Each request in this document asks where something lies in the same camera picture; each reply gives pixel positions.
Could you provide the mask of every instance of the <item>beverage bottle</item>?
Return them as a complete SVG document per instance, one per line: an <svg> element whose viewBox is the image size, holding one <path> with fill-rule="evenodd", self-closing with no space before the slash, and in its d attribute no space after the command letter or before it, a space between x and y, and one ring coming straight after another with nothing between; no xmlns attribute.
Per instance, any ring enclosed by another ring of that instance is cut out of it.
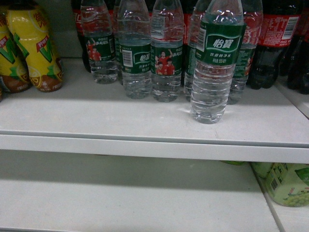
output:
<svg viewBox="0 0 309 232"><path fill-rule="evenodd" d="M25 59L13 40L5 15L0 14L0 87L7 93L19 93L31 86Z"/></svg>
<svg viewBox="0 0 309 232"><path fill-rule="evenodd" d="M240 0L212 0L201 21L191 113L198 122L218 122L227 103L245 31Z"/></svg>
<svg viewBox="0 0 309 232"><path fill-rule="evenodd" d="M82 0L82 29L92 76L98 84L117 80L112 22L104 0Z"/></svg>
<svg viewBox="0 0 309 232"><path fill-rule="evenodd" d="M288 50L285 52L279 64L279 75L286 76L297 59L300 44L309 30L309 0L304 0L304 9L297 24L296 31Z"/></svg>
<svg viewBox="0 0 309 232"><path fill-rule="evenodd" d="M26 0L15 0L7 13L14 41L26 59L32 84L42 92L62 87L62 70L49 34L48 20Z"/></svg>
<svg viewBox="0 0 309 232"><path fill-rule="evenodd" d="M270 88L275 83L279 62L290 45L303 9L303 0L262 0L262 3L262 29L247 82L253 89Z"/></svg>
<svg viewBox="0 0 309 232"><path fill-rule="evenodd" d="M185 69L184 69L184 84L183 90L185 98L191 100L191 89L194 75L194 69L196 67L197 58L195 56L199 28L202 18L210 4L211 0L198 0L193 10L192 16L190 17L190 24L187 27L187 50L185 52Z"/></svg>
<svg viewBox="0 0 309 232"><path fill-rule="evenodd" d="M119 50L126 95L142 99L151 91L150 18L144 0L121 1L118 13Z"/></svg>
<svg viewBox="0 0 309 232"><path fill-rule="evenodd" d="M90 70L88 52L87 52L87 47L86 47L86 43L84 39L84 33L82 29L81 2L82 0L71 0L71 7L74 13L77 37L78 37L79 43L81 44L81 47L83 50L82 52L83 63L84 63L86 70L90 73L91 70Z"/></svg>
<svg viewBox="0 0 309 232"><path fill-rule="evenodd" d="M297 59L288 72L289 89L299 89L302 94L309 94L309 31L300 44Z"/></svg>
<svg viewBox="0 0 309 232"><path fill-rule="evenodd" d="M121 84L122 81L122 65L121 65L121 54L119 50L119 38L118 38L118 12L121 0L116 0L113 10L113 17L112 17L112 31L115 38L115 55L116 55L116 65L117 65L117 76L118 80Z"/></svg>
<svg viewBox="0 0 309 232"><path fill-rule="evenodd" d="M183 60L183 10L179 0L157 0L151 20L152 96L177 99Z"/></svg>
<svg viewBox="0 0 309 232"><path fill-rule="evenodd" d="M236 104L241 99L263 22L262 0L241 0L241 4L243 20L247 26L236 61L227 104Z"/></svg>

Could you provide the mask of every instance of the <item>yellow drink bottle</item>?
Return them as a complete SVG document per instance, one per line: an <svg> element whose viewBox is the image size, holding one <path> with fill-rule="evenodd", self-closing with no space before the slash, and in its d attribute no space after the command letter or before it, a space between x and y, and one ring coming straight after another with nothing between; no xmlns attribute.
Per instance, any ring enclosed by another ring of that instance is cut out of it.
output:
<svg viewBox="0 0 309 232"><path fill-rule="evenodd" d="M32 84L42 92L62 87L62 71L56 48L52 45L47 20L26 0L16 0L7 13L14 41L26 58Z"/></svg>

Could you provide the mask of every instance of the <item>shelf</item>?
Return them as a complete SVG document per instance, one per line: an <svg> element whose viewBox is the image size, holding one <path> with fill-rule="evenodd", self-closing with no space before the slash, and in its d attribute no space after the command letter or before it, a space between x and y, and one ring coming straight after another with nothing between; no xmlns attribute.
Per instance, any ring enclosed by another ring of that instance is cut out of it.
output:
<svg viewBox="0 0 309 232"><path fill-rule="evenodd" d="M26 151L0 163L2 228L279 231L249 165Z"/></svg>
<svg viewBox="0 0 309 232"><path fill-rule="evenodd" d="M309 95L301 94L297 90L288 89L286 81L286 76L279 76L276 81L276 87L300 112L309 118Z"/></svg>
<svg viewBox="0 0 309 232"><path fill-rule="evenodd" d="M275 87L245 89L218 123L174 102L132 100L120 83L96 84L81 59L64 59L62 89L34 87L0 103L0 149L309 163L309 121Z"/></svg>

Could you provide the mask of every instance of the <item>lower shelf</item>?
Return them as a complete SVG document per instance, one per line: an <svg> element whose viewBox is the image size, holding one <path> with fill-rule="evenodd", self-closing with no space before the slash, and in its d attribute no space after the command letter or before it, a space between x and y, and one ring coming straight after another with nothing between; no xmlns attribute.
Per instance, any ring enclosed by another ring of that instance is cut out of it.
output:
<svg viewBox="0 0 309 232"><path fill-rule="evenodd" d="M278 232L249 165L1 151L0 228Z"/></svg>

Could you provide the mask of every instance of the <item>cola bottle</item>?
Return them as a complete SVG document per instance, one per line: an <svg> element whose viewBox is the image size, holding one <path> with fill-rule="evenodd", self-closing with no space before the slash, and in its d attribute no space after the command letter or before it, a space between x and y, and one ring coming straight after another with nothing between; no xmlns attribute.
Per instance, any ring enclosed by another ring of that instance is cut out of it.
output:
<svg viewBox="0 0 309 232"><path fill-rule="evenodd" d="M270 88L279 74L279 62L291 43L303 10L303 0L262 0L263 23L247 84Z"/></svg>
<svg viewBox="0 0 309 232"><path fill-rule="evenodd" d="M74 13L75 25L76 25L76 30L77 30L77 37L78 37L79 43L81 44L81 47L83 49L83 53L82 53L83 63L84 63L86 70L88 72L91 72L89 59L88 59L87 47L86 47L86 43L85 43L85 40L84 40L84 33L83 33L83 29L82 29L82 24L81 24L81 2L82 2L82 0L71 0L71 7L72 7L72 11Z"/></svg>

